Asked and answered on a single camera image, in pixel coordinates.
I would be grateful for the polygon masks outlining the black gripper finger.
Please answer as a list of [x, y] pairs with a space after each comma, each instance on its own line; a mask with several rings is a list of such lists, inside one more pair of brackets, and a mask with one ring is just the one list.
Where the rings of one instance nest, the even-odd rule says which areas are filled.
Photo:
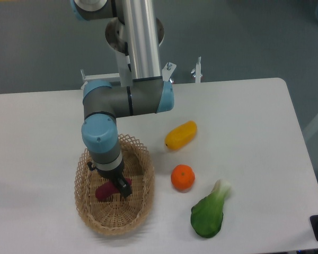
[[115, 187], [120, 192], [123, 198], [127, 198], [128, 196], [132, 194], [131, 179], [117, 178], [114, 180], [113, 184], [115, 185]]

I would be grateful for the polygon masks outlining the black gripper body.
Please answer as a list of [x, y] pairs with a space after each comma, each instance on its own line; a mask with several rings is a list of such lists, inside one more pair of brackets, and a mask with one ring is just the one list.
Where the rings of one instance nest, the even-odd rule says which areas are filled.
[[123, 160], [115, 169], [108, 170], [108, 171], [101, 170], [97, 167], [94, 167], [91, 161], [87, 163], [87, 166], [90, 171], [96, 170], [101, 177], [111, 180], [116, 187], [125, 186], [125, 178], [123, 176], [123, 170], [125, 168], [125, 164]]

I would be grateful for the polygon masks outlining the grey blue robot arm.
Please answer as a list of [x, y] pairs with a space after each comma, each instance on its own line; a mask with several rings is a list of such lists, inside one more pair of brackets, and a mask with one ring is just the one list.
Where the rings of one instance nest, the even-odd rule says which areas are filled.
[[86, 21], [111, 18], [116, 44], [127, 60], [129, 86], [113, 87], [104, 80], [85, 85], [81, 134], [92, 158], [89, 168], [128, 197], [132, 190], [123, 176], [125, 164], [116, 119], [166, 112], [174, 107], [172, 84], [163, 79], [160, 66], [154, 6], [152, 1], [72, 1], [71, 6]]

